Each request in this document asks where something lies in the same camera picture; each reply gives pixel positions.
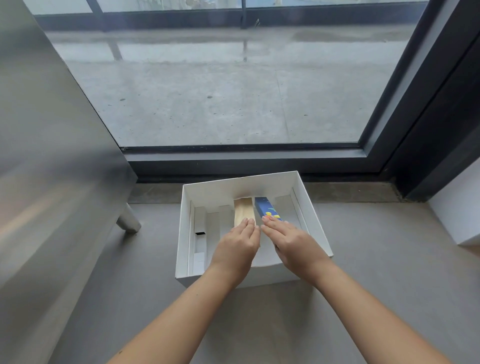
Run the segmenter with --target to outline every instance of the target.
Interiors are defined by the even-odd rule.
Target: white wall
[[[24,0],[33,15],[92,12],[86,0]]]
[[[480,243],[480,158],[433,196],[429,204],[457,244]]]

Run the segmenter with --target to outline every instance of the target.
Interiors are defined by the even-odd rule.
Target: gray floor
[[[174,279],[180,206],[133,205],[115,227],[50,364],[103,364],[184,287]],[[478,363],[479,257],[426,204],[315,204],[334,260],[454,363]],[[322,296],[300,282],[234,291],[193,363],[364,363]]]
[[[49,33],[121,146],[354,142],[414,26]]]

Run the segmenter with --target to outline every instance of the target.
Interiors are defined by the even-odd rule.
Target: wooden block
[[[233,205],[235,206],[234,226],[238,226],[244,218],[252,218],[255,220],[255,212],[253,210],[253,202],[251,197],[234,200]]]

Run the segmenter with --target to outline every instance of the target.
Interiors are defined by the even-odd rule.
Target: blue painted block
[[[255,198],[255,208],[258,211],[260,216],[273,216],[278,220],[282,221],[278,212],[274,209],[268,198],[266,197],[256,197]]]

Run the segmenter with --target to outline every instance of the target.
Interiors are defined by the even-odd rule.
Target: black window frame
[[[456,128],[456,115],[461,112],[456,105],[465,99],[471,104],[477,100],[473,85],[480,66],[475,68],[472,60],[480,54],[478,0],[430,0],[426,6],[411,2],[129,13],[102,13],[99,9],[93,5],[89,16],[95,20],[87,23],[101,30],[211,26],[206,19],[213,13],[223,14],[225,19],[216,26],[244,27],[252,26],[256,18],[263,26],[293,25],[289,23],[292,18],[303,18],[302,25],[385,24],[416,22],[421,14],[357,143],[122,146],[140,182],[193,182],[298,170],[308,181],[404,181],[397,184],[402,195],[422,200],[480,156],[480,150],[471,146],[475,143],[472,133],[480,130],[480,118],[470,115],[464,121],[468,127]],[[291,17],[289,12],[305,16]],[[58,19],[48,23],[47,17],[39,17],[38,21],[48,30],[59,26]],[[449,98],[443,95],[446,87]],[[449,104],[443,107],[444,114],[436,112],[439,103]],[[425,145],[430,146],[428,150],[422,148]],[[445,162],[458,155],[459,146],[462,163],[453,166]],[[422,185],[427,177],[432,179],[429,171],[433,173],[442,163],[443,178]]]

